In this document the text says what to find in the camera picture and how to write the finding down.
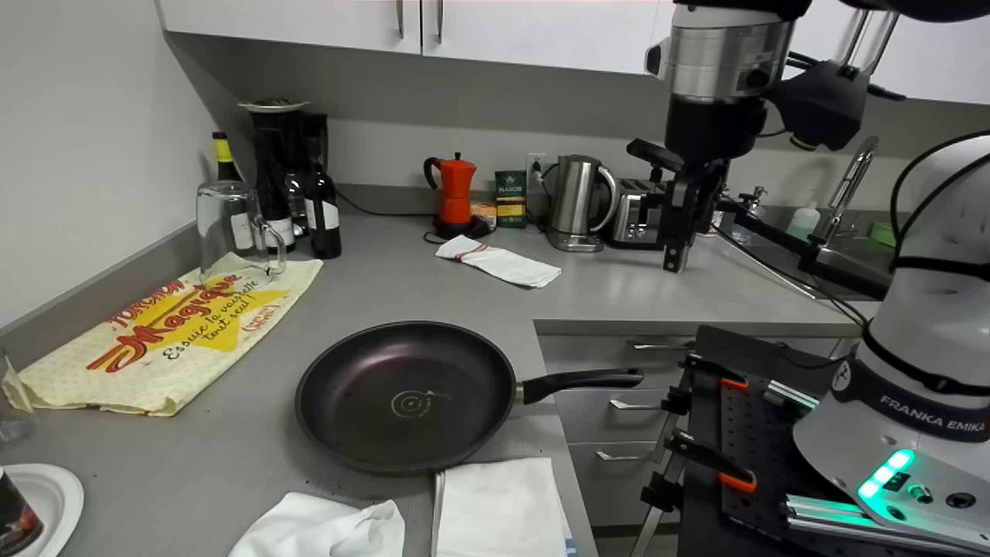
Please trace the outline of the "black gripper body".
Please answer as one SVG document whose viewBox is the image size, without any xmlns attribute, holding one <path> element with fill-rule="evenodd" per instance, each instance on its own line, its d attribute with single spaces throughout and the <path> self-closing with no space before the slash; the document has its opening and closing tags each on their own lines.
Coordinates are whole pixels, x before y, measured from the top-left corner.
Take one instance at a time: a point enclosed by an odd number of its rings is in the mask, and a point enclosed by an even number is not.
<svg viewBox="0 0 990 557">
<path fill-rule="evenodd" d="M 670 173 L 660 221 L 663 240 L 688 240 L 695 233 L 707 230 L 722 185 L 722 162 L 694 164 L 649 140 L 632 140 L 623 150 L 646 162 L 653 170 Z"/>
</svg>

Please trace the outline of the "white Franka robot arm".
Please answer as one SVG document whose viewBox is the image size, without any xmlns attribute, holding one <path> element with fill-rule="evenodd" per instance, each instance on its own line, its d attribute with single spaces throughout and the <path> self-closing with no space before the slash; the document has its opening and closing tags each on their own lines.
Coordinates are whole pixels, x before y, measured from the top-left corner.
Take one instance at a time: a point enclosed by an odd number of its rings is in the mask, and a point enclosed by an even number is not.
<svg viewBox="0 0 990 557">
<path fill-rule="evenodd" d="M 868 74 L 814 62 L 782 71 L 814 0 L 670 0 L 660 42 L 664 140 L 632 155 L 670 173 L 660 247 L 679 266 L 707 230 L 728 164 L 768 117 L 806 149 L 860 131 Z M 799 454 L 868 519 L 970 557 L 990 539 L 990 224 L 986 140 L 945 140 L 901 173 L 919 191 L 897 212 L 891 282 L 825 395 L 792 428 Z"/>
</svg>

